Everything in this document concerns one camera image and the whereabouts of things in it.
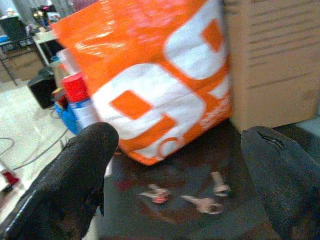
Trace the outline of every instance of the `wall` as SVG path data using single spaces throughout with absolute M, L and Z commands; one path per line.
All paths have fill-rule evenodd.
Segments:
M 8 8 L 13 8 L 16 13 L 18 12 L 12 0 L 0 0 L 0 11 L 2 15 L 6 15 L 6 10 Z
M 13 1 L 15 3 L 18 13 L 20 14 L 20 18 L 25 23 L 35 22 L 30 11 L 30 7 L 32 5 L 40 6 L 40 5 L 47 4 L 47 0 L 9 0 L 9 1 Z M 59 14 L 62 17 L 66 17 L 72 13 L 72 11 L 68 8 L 67 1 L 68 0 L 51 0 L 52 4 L 54 4 L 56 10 L 59 12 Z

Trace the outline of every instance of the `black speaker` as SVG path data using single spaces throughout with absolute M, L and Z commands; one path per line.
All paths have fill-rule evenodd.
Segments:
M 40 70 L 39 74 L 27 85 L 41 108 L 46 109 L 54 104 L 51 101 L 51 93 L 56 90 L 57 86 L 52 71 Z

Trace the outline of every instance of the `desk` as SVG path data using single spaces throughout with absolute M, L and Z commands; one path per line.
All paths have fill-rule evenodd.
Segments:
M 56 40 L 56 36 L 54 35 L 53 31 L 46 31 L 46 32 L 39 32 L 35 36 L 32 37 L 36 47 L 38 48 L 42 59 L 44 60 L 46 65 L 49 65 L 50 61 L 47 59 L 47 56 L 45 55 L 41 44 L 44 44 L 44 47 L 48 52 L 51 52 L 49 47 L 47 46 L 47 42 Z
M 319 160 L 319 138 L 294 124 L 277 130 Z M 96 221 L 99 239 L 279 240 L 250 179 L 240 141 L 240 134 L 227 120 L 153 166 L 115 155 L 112 175 L 104 181 L 104 217 Z M 211 171 L 225 177 L 231 196 L 214 196 Z M 157 205 L 139 195 L 148 184 L 168 188 L 171 200 Z M 224 213 L 199 213 L 180 198 L 183 194 L 215 198 L 224 204 Z

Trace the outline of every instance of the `spray can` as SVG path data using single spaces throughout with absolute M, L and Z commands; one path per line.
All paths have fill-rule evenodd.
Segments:
M 77 118 L 80 130 L 99 122 L 99 117 L 87 93 L 83 75 L 76 73 L 62 80 L 65 96 Z

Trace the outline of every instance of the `key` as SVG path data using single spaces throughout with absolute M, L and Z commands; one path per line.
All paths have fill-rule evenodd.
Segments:
M 224 184 L 224 181 L 222 180 L 222 177 L 220 175 L 220 172 L 213 171 L 211 172 L 211 176 L 214 181 L 214 194 L 219 197 L 227 197 L 230 192 L 230 187 L 227 184 Z
M 183 199 L 191 202 L 195 205 L 196 210 L 203 214 L 216 215 L 220 214 L 223 211 L 224 206 L 219 203 L 215 203 L 212 198 L 196 198 L 190 195 L 182 195 Z
M 171 192 L 165 188 L 160 188 L 155 184 L 148 185 L 152 191 L 150 192 L 142 192 L 139 195 L 146 196 L 148 198 L 152 198 L 152 202 L 155 204 L 163 204 L 169 200 L 169 196 Z

